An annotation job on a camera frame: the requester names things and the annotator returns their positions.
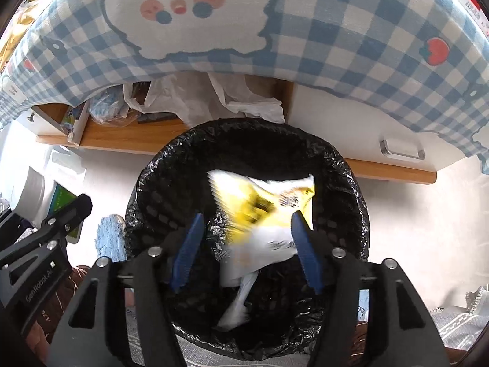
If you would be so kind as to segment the yellow white snack wrapper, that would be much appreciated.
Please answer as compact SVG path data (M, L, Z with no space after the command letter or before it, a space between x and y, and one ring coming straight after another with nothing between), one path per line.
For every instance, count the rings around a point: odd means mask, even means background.
M236 173L207 173L211 192L224 214L224 244L220 252L221 285L238 293L218 327L230 331L247 320L246 298L260 269L297 253L291 217L300 210L312 226L313 175L285 181L262 181Z

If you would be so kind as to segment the black lined trash bin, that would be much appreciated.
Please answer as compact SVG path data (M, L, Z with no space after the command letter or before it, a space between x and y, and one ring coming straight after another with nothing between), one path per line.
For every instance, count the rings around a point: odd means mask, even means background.
M331 144L286 124L220 119L173 139L142 170L125 247L135 257L201 215L195 260L163 291L177 333L239 360L306 354L331 297L307 284L295 212L322 240L367 258L366 203Z

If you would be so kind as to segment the wooden coffee table shelf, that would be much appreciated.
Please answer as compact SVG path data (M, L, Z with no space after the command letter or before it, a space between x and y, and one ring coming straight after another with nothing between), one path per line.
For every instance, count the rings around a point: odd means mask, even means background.
M42 104L32 108L31 116L38 116L53 127L50 132L36 130L37 141L52 146L66 146L68 136L62 132L61 119L67 112L65 104ZM120 153L135 153L154 155L173 138L184 133L186 126L178 118L149 124L132 122L126 127L110 127L97 124L89 118L81 131L81 148L103 150ZM382 181L411 182L430 185L437 180L437 173L385 164L347 158L346 162L355 176L359 178Z

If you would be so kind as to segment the white plastic bag under table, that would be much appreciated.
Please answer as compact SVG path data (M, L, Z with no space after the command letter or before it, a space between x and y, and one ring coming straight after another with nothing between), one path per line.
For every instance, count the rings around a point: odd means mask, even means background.
M285 122L276 79L185 71L150 82L126 83L123 97L139 113L173 113L189 127L218 118Z

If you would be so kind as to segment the blue checked cartoon tablecloth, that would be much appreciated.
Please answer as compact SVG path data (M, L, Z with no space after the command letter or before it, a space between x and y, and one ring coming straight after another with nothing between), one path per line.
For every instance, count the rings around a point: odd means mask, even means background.
M294 81L488 163L488 38L461 0L54 0L1 76L1 123L178 71Z

